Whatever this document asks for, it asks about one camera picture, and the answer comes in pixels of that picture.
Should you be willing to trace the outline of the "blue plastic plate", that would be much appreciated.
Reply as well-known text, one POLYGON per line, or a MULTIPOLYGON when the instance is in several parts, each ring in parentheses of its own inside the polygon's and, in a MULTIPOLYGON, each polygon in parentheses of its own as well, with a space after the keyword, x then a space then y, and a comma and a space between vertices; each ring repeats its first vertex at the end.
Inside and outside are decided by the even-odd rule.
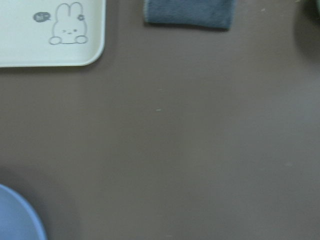
POLYGON ((46 240, 37 212, 13 189, 0 186, 0 238, 2 240, 46 240))

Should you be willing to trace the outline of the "grey folded cloth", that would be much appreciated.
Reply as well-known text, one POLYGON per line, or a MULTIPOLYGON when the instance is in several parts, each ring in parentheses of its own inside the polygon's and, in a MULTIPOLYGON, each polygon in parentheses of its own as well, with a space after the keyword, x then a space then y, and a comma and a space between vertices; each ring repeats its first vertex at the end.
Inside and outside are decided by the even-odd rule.
POLYGON ((235 7, 235 0, 145 0, 143 17, 149 24, 228 30, 235 7))

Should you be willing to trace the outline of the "cream rabbit tray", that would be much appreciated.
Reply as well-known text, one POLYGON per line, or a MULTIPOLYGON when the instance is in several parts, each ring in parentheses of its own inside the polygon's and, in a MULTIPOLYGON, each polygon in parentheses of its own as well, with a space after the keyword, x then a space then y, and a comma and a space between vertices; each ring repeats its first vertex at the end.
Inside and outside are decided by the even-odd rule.
POLYGON ((2 0, 0 66, 89 65, 103 53, 106 14, 105 0, 2 0))

